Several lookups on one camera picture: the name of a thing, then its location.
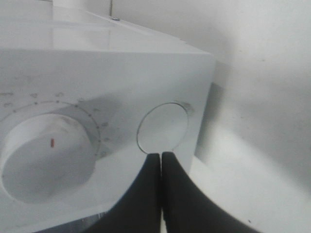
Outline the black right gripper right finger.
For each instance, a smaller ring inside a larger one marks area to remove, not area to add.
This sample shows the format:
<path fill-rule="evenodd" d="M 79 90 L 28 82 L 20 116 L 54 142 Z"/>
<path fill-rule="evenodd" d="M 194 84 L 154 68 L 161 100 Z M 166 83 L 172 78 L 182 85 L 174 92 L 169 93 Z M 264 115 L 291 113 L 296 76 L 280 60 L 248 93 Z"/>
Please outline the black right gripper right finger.
<path fill-rule="evenodd" d="M 172 152 L 161 156 L 162 208 L 168 233 L 256 233 L 212 202 Z"/>

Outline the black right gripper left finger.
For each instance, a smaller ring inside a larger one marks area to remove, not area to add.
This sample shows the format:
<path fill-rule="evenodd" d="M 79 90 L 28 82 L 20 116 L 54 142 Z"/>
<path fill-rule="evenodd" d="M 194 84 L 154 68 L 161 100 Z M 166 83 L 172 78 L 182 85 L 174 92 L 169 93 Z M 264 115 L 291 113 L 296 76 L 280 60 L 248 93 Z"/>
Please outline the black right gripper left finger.
<path fill-rule="evenodd" d="M 121 199 L 86 233 L 158 233 L 161 221 L 161 166 L 158 153 L 148 154 Z"/>

